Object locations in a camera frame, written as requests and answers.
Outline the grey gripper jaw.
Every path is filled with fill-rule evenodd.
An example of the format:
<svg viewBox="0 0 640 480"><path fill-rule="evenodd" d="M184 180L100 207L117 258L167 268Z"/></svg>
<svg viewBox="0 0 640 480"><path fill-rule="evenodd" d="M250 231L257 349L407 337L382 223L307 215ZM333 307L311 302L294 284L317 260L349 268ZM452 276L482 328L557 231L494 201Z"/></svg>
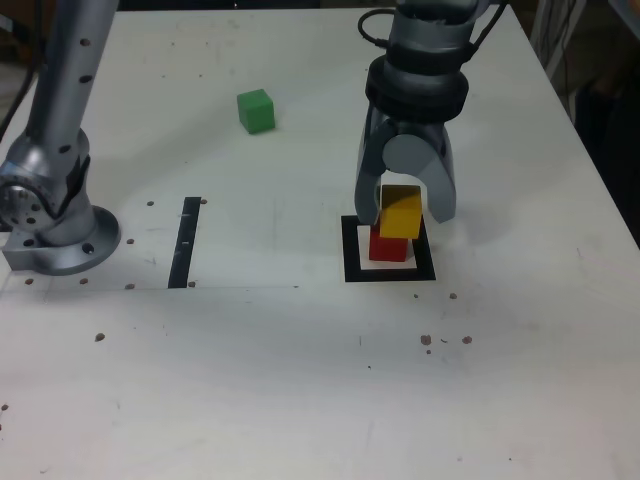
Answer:
<svg viewBox="0 0 640 480"><path fill-rule="evenodd" d="M396 135L395 124L377 109L368 109L365 119L354 192L357 217L374 225L379 215L379 185L387 170L383 159L386 143Z"/></svg>
<svg viewBox="0 0 640 480"><path fill-rule="evenodd" d="M451 145L448 135L441 135L439 149L415 135L397 135L383 149L386 169L418 179L427 189L427 205L438 223L456 214L456 186Z"/></svg>

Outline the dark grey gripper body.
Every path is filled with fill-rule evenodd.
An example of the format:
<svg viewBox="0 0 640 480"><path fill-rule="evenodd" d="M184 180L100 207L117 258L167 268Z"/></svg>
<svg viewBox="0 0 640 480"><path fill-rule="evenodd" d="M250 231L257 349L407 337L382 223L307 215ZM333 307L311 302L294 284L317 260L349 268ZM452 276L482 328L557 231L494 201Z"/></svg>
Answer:
<svg viewBox="0 0 640 480"><path fill-rule="evenodd" d="M414 135L431 144L444 146L448 140L446 128L441 123L420 124L397 121L380 112L375 106L368 107L368 137L376 136L379 130L389 130L392 137L396 135Z"/></svg>

